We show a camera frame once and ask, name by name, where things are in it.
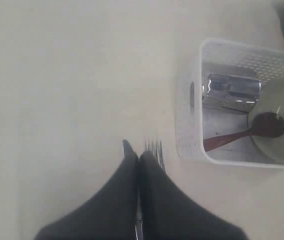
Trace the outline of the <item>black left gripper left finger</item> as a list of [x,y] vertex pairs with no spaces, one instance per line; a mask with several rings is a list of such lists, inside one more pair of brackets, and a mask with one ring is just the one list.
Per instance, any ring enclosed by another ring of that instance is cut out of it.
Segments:
[[124,157],[107,183],[87,202],[43,227],[37,240],[134,240],[138,157]]

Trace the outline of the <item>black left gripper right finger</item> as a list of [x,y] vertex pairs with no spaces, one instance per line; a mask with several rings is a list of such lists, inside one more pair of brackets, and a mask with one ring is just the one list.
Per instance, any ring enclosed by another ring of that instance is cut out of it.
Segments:
[[140,201],[146,240],[245,240],[245,232],[190,199],[154,155],[139,160]]

